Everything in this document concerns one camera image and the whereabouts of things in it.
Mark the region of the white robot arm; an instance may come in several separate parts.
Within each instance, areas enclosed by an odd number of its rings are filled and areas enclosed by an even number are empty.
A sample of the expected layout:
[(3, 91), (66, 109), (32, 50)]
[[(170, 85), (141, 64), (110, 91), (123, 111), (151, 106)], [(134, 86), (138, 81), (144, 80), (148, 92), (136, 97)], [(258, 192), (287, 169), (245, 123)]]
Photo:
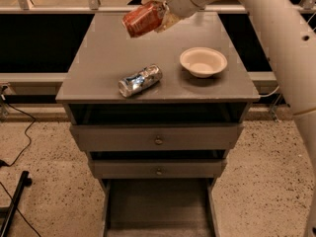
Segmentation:
[[(217, 0), (142, 0), (167, 5), (162, 31)], [(316, 174), (316, 34), (289, 0), (238, 0), (245, 8)]]

